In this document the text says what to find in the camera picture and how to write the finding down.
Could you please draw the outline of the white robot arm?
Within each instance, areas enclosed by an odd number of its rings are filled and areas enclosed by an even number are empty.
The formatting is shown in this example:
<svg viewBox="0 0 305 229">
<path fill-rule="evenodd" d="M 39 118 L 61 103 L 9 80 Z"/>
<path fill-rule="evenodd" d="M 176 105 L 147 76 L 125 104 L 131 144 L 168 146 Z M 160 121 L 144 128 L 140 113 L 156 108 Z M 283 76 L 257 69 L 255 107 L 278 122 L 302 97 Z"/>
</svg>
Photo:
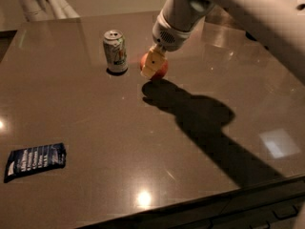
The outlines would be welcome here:
<svg viewBox="0 0 305 229">
<path fill-rule="evenodd" d="M 305 81 L 305 0 L 166 0 L 152 28 L 154 45 L 141 59 L 141 74 L 162 77 L 165 53 L 179 50 L 215 5 Z"/>
</svg>

